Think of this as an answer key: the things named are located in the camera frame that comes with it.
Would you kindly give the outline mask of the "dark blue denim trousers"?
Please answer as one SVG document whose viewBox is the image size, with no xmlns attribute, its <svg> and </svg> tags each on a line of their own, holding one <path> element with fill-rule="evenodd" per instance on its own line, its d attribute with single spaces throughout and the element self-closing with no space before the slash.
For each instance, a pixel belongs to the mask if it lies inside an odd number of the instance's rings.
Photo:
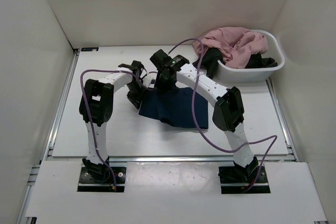
<svg viewBox="0 0 336 224">
<path fill-rule="evenodd" d="M 172 127 L 194 129 L 192 94 L 189 87 L 174 87 L 169 92 L 148 91 L 141 103 L 139 115 L 158 120 Z"/>
</svg>

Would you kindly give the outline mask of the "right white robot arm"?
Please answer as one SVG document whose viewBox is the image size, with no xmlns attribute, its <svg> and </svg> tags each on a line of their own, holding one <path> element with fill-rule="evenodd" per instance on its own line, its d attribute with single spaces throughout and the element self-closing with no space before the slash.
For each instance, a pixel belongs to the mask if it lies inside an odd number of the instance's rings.
<svg viewBox="0 0 336 224">
<path fill-rule="evenodd" d="M 240 90 L 237 87 L 229 89 L 201 74 L 199 69 L 181 55 L 171 58 L 160 49 L 151 56 L 150 61 L 158 71 L 154 88 L 162 92 L 170 91 L 177 82 L 192 88 L 192 117 L 202 138 L 213 148 L 233 154 L 234 171 L 240 181 L 247 182 L 253 178 L 258 161 L 245 135 L 244 106 Z M 200 130 L 195 115 L 196 94 L 201 95 L 213 107 L 212 121 L 224 132 L 230 150 L 216 146 Z"/>
</svg>

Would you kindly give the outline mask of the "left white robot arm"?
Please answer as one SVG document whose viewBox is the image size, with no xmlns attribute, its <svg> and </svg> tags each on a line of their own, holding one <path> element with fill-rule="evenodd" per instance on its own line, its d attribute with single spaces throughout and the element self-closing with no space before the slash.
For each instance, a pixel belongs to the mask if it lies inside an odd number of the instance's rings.
<svg viewBox="0 0 336 224">
<path fill-rule="evenodd" d="M 106 128 L 113 111 L 114 94 L 122 87 L 128 87 L 127 99 L 139 109 L 148 89 L 141 77 L 145 70 L 139 61 L 130 65 L 120 64 L 117 70 L 85 70 L 80 76 L 82 97 L 79 113 L 85 121 L 88 132 L 89 154 L 82 162 L 88 173 L 99 183 L 113 183 L 117 179 L 110 166 L 106 147 Z"/>
</svg>

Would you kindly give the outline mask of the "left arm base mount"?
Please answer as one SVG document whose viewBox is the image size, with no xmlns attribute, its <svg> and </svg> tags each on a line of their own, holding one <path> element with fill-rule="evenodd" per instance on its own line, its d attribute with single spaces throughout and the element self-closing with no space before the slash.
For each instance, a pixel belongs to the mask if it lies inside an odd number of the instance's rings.
<svg viewBox="0 0 336 224">
<path fill-rule="evenodd" d="M 105 164 L 93 164 L 83 158 L 77 191 L 123 193 L 126 176 L 127 168 L 124 166 L 107 168 Z"/>
</svg>

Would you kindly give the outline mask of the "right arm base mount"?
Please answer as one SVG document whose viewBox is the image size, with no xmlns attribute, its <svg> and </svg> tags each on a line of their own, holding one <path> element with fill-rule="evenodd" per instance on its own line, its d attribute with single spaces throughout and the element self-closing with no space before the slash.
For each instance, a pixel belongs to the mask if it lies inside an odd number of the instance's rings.
<svg viewBox="0 0 336 224">
<path fill-rule="evenodd" d="M 220 166 L 218 176 L 221 194 L 269 194 L 271 193 L 265 167 L 262 166 L 257 177 L 258 169 L 244 179 L 236 174 L 234 166 Z"/>
</svg>

